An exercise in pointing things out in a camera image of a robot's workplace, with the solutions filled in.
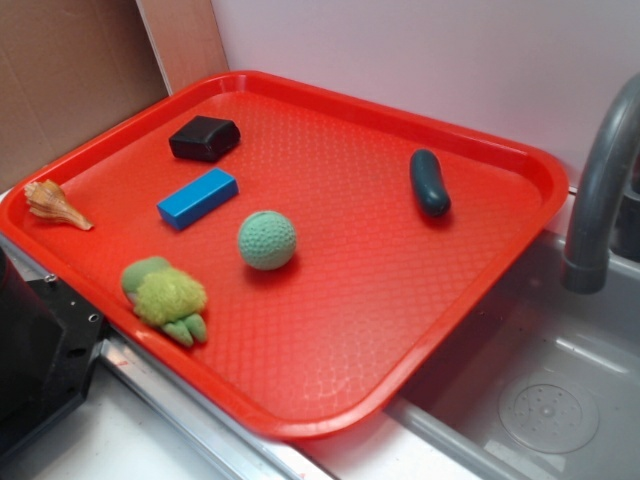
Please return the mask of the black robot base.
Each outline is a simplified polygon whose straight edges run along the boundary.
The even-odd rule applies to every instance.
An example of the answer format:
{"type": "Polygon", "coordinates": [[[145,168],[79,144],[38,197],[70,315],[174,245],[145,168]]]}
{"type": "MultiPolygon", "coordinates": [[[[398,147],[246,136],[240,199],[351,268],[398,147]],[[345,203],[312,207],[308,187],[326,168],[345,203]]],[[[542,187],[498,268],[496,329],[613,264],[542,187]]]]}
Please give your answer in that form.
{"type": "Polygon", "coordinates": [[[86,399],[104,316],[63,280],[26,280],[1,254],[1,460],[86,399]]]}

